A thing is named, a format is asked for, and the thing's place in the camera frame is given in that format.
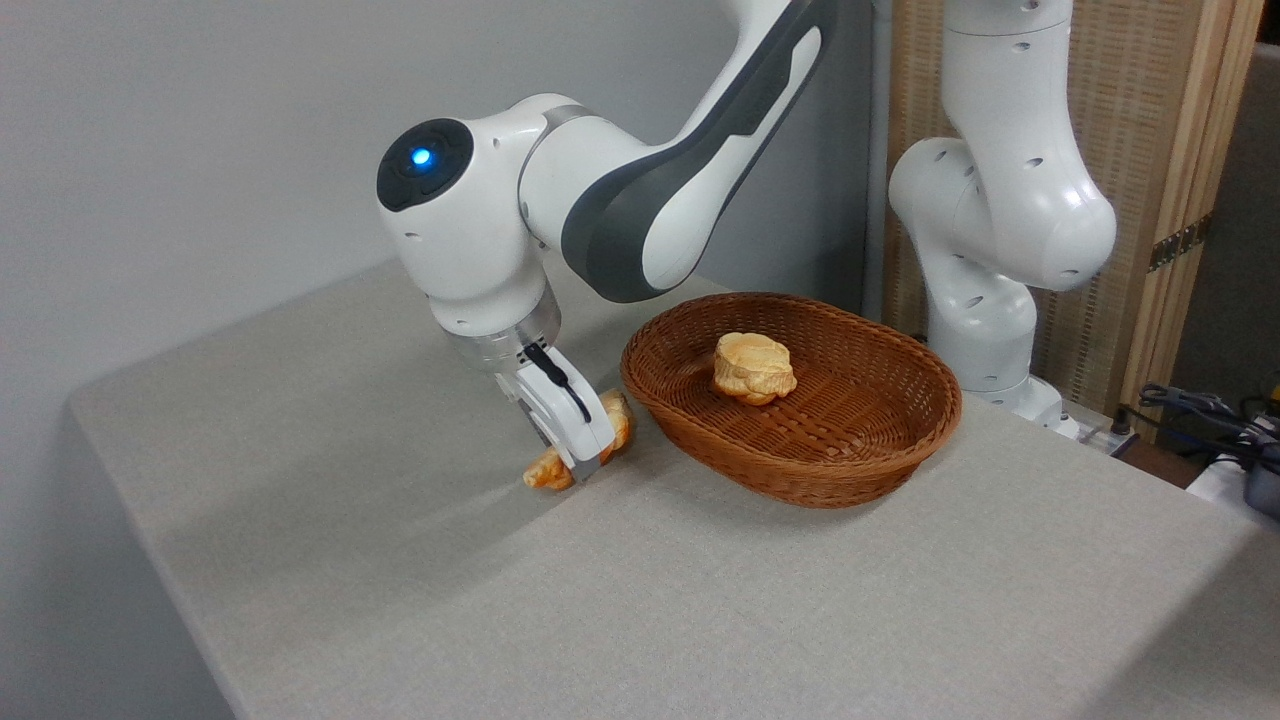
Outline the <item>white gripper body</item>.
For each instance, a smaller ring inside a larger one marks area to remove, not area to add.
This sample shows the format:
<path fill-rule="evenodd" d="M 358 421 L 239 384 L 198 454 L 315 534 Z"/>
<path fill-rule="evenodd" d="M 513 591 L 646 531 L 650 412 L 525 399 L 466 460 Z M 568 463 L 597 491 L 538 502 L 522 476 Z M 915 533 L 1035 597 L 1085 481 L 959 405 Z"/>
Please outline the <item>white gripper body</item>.
<path fill-rule="evenodd" d="M 516 359 L 515 372 L 497 375 L 499 386 L 568 470 L 573 457 L 603 460 L 617 434 L 586 378 L 554 347 L 525 345 Z"/>

